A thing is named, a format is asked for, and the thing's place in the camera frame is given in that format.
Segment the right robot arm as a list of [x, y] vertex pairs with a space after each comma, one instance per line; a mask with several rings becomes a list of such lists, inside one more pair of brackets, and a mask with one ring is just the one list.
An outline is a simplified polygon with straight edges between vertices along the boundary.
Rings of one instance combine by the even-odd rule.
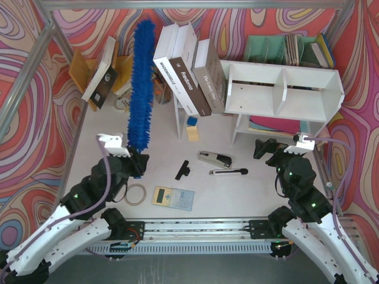
[[304, 155], [314, 150], [318, 138], [294, 136], [290, 146], [274, 138], [255, 141], [254, 159], [270, 153], [265, 163], [275, 168], [275, 191], [288, 206], [268, 215], [267, 231], [294, 244], [313, 261], [330, 283], [378, 283], [378, 271], [355, 247], [330, 202], [315, 186], [316, 172]]

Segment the blue microfiber duster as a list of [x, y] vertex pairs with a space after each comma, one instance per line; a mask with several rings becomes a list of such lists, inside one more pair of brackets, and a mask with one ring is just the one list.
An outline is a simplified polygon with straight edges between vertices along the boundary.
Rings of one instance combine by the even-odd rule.
[[155, 25], [152, 20], [142, 20], [134, 34], [132, 92], [129, 105], [128, 147], [139, 153], [148, 148], [153, 104], [153, 55], [155, 50]]

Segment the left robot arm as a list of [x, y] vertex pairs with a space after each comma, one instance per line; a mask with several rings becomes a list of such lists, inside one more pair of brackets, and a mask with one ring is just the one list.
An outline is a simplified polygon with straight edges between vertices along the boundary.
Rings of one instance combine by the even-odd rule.
[[1, 251], [1, 283], [44, 283], [66, 260], [101, 240], [143, 239], [144, 222], [126, 221], [107, 208], [129, 178], [144, 175], [149, 155], [128, 147], [125, 156], [103, 155], [55, 211], [32, 235], [12, 250]]

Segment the black binder clip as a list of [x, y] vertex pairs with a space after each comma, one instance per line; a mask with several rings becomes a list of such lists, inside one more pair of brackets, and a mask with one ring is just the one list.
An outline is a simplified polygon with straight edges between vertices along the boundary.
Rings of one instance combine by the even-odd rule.
[[188, 176], [190, 171], [191, 170], [189, 168], [189, 161], [184, 160], [182, 166], [180, 167], [180, 169], [178, 170], [178, 173], [175, 176], [175, 180], [180, 180], [182, 176]]

